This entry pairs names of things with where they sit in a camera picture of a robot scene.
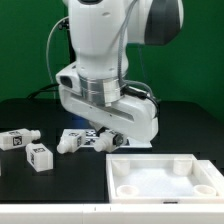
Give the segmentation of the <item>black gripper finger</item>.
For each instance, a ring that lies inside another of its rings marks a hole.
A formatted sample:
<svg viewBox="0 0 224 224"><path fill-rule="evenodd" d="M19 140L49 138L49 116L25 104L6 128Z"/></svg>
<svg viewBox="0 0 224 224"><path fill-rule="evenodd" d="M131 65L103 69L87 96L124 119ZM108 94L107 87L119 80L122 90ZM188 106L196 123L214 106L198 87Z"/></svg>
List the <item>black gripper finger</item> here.
<svg viewBox="0 0 224 224"><path fill-rule="evenodd" d="M90 126L96 131L96 135L99 136L101 133L104 133L107 128L96 122L89 122Z"/></svg>
<svg viewBox="0 0 224 224"><path fill-rule="evenodd" d="M125 145L126 144L126 138L124 135L117 133L114 137L113 137L113 144L115 146L121 146L121 145Z"/></svg>

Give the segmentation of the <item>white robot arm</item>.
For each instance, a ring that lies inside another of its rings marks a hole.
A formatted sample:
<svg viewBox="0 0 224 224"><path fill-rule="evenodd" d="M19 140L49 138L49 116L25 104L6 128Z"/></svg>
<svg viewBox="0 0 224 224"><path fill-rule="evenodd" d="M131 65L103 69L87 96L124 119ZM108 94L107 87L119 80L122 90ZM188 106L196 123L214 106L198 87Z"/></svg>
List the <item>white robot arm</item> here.
<svg viewBox="0 0 224 224"><path fill-rule="evenodd" d="M161 46L183 25L182 0L63 0L76 61L56 75L63 107L100 133L98 151L158 132L152 90L125 78L129 43Z"/></svg>

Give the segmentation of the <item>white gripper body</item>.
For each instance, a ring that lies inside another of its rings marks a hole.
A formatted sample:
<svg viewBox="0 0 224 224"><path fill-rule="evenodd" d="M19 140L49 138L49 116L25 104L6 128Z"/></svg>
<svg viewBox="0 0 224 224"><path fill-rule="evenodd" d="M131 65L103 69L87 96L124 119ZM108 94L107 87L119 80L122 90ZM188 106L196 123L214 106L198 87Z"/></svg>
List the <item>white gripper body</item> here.
<svg viewBox="0 0 224 224"><path fill-rule="evenodd" d="M143 143L158 133L155 106L149 100L125 95L109 107L96 106L60 85L62 106L73 114Z"/></svg>

